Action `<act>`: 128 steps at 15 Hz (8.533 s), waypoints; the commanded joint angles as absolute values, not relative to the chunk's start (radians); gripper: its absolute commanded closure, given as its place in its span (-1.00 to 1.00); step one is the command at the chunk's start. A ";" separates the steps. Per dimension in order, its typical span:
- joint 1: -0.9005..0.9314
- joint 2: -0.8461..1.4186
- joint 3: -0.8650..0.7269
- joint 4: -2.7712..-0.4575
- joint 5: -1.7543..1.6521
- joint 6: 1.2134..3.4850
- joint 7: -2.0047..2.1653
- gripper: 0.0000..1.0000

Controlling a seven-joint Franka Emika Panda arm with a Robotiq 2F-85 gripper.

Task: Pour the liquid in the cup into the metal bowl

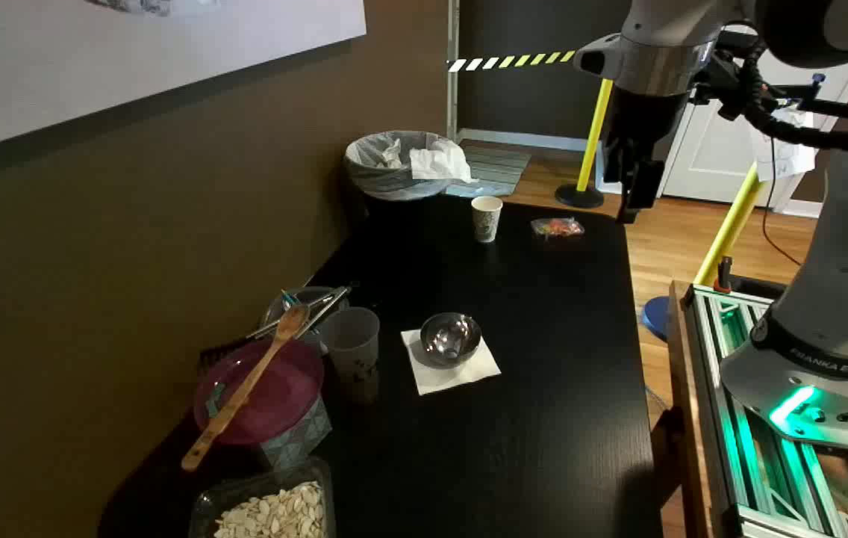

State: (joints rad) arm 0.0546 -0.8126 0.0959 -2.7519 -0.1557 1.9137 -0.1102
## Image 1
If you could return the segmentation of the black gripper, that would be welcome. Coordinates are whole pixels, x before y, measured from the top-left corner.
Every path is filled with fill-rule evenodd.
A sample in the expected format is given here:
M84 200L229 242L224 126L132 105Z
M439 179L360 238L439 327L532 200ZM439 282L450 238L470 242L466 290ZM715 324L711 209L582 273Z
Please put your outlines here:
M602 179L620 185L620 220L632 220L657 200L666 170L662 140L672 133L679 106L679 96L638 96L626 90L611 96Z

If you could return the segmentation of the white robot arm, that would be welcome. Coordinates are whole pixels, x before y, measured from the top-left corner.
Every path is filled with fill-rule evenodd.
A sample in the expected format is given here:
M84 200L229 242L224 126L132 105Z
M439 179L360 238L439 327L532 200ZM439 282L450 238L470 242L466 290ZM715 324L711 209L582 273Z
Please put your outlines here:
M630 0L624 24L573 63L615 82L605 175L624 188L624 218L653 203L659 140L690 102L833 155L809 253L718 381L782 436L848 448L848 105L768 82L762 57L844 66L848 0Z

